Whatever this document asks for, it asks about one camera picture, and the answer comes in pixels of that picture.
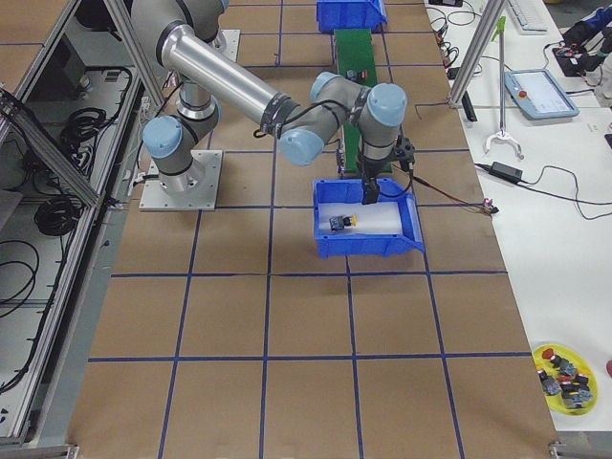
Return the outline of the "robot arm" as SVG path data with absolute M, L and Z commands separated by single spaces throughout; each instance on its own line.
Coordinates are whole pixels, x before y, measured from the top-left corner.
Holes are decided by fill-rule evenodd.
M 414 147 L 402 137 L 407 107 L 404 90 L 381 83 L 372 88 L 341 75 L 323 72 L 315 79 L 304 108 L 290 96 L 215 50 L 219 18 L 226 1 L 135 1 L 130 19 L 147 57 L 229 103 L 276 138 L 293 164 L 308 165 L 349 122 L 361 133 L 358 164 L 364 204 L 381 195 L 377 183 L 385 165 L 397 162 L 408 171 Z

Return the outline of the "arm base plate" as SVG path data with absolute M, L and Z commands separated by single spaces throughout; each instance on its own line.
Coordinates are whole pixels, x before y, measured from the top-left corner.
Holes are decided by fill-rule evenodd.
M 157 178 L 145 181 L 140 200 L 141 210 L 215 210 L 223 151 L 192 149 L 190 153 L 190 168 L 178 175 L 161 173 L 156 161 L 151 161 L 149 173 L 157 175 Z
M 237 29 L 220 29 L 210 46 L 230 60 L 236 61 L 240 34 L 241 31 Z

